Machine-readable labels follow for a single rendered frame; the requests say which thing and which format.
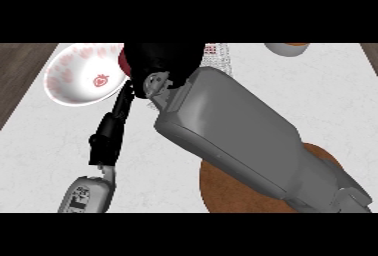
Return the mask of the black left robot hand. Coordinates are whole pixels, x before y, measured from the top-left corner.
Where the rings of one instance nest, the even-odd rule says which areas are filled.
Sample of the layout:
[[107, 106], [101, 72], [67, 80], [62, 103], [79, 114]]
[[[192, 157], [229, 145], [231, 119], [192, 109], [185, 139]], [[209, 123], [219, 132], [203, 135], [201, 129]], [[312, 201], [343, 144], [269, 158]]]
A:
[[114, 166], [117, 163], [133, 99], [132, 81], [127, 81], [120, 90], [113, 111], [105, 114], [96, 133], [89, 138], [91, 165]]

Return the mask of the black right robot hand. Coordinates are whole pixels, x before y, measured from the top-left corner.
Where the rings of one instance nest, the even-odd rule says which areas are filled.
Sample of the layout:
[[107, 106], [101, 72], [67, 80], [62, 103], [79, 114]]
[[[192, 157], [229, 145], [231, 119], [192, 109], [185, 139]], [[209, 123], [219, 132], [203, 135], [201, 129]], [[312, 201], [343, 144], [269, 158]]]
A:
[[138, 98], [148, 98], [144, 82], [153, 73], [169, 73], [169, 80], [173, 82], [170, 89], [185, 85], [186, 79], [201, 65], [204, 48], [204, 42], [124, 44], [124, 55]]

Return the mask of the round brown wooden cutting board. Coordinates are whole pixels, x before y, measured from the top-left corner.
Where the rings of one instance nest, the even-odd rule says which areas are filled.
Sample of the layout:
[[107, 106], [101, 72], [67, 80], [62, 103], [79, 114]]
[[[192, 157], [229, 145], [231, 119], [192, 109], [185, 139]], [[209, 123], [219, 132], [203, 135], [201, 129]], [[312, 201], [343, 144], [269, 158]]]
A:
[[212, 213], [299, 213], [311, 209], [302, 199], [305, 190], [303, 178], [306, 177], [308, 159], [319, 162], [330, 161], [343, 168], [333, 154], [312, 143], [303, 144], [300, 167], [288, 189], [288, 198], [281, 200], [266, 196], [234, 178], [222, 169], [207, 161], [200, 168], [200, 192], [206, 207]]

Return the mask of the dark red round object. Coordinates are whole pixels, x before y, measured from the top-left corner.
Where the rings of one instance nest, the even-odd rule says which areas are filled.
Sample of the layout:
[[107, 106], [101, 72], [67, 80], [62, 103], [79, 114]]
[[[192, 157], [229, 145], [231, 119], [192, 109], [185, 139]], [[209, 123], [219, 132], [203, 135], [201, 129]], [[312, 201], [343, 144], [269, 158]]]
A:
[[132, 68], [129, 66], [129, 62], [126, 59], [124, 49], [122, 50], [120, 55], [119, 55], [119, 65], [120, 65], [120, 68], [122, 68], [126, 76], [132, 79]]

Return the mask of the white bowl with strawberry print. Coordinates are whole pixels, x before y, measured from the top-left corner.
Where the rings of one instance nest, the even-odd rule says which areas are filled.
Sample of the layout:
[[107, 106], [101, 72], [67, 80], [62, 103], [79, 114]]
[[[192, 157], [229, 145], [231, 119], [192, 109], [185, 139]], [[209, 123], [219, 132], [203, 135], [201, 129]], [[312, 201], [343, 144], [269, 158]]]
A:
[[62, 106], [83, 107], [111, 97], [129, 80], [119, 64], [123, 43], [74, 43], [49, 62], [45, 92]]

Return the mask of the grey bowl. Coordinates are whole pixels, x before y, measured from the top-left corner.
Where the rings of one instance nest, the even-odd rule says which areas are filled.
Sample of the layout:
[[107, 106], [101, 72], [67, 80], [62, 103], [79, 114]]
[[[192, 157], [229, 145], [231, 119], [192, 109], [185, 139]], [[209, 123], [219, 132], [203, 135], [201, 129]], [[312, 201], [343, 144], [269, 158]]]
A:
[[309, 48], [309, 43], [266, 43], [268, 49], [284, 57], [297, 57]]

